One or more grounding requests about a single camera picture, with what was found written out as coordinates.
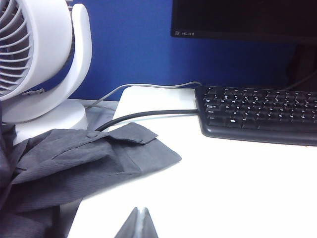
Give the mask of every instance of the black keyboard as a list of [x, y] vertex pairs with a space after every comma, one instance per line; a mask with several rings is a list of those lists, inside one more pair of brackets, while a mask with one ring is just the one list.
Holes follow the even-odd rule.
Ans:
[[206, 136], [317, 146], [317, 93], [199, 86], [195, 96]]

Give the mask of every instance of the white desk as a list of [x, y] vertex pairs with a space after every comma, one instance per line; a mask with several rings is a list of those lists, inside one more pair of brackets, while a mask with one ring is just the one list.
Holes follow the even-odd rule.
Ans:
[[[131, 87], [114, 117], [194, 108], [191, 89]], [[148, 207], [160, 238], [317, 237], [317, 147], [207, 138], [198, 116], [133, 121], [182, 161], [85, 198], [69, 238], [113, 238], [135, 206]]]

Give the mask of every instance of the black cable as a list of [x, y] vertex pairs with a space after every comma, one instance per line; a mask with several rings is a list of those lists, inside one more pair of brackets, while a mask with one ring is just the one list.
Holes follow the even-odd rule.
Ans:
[[103, 131], [112, 125], [115, 125], [119, 122], [122, 122], [124, 120], [129, 120], [132, 118], [146, 117], [146, 116], [152, 116], [152, 115], [167, 115], [167, 114], [198, 114], [198, 110], [196, 109], [195, 110], [163, 110], [163, 111], [134, 113], [134, 114], [126, 115], [126, 116], [111, 120], [103, 124], [102, 126], [98, 127], [96, 131]]

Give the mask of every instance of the white fan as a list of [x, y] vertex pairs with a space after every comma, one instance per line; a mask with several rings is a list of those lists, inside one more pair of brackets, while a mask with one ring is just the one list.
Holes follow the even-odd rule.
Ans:
[[[2, 120], [17, 124], [19, 141], [52, 128], [87, 128], [83, 106], [66, 100], [86, 77], [92, 57], [88, 13], [71, 1], [0, 0]], [[65, 79], [50, 91], [24, 93], [62, 69], [73, 39]]]

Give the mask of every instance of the black monitor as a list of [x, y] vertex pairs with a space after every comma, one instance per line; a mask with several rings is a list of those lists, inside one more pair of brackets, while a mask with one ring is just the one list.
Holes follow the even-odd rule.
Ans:
[[317, 0], [174, 0], [171, 35], [317, 43]]

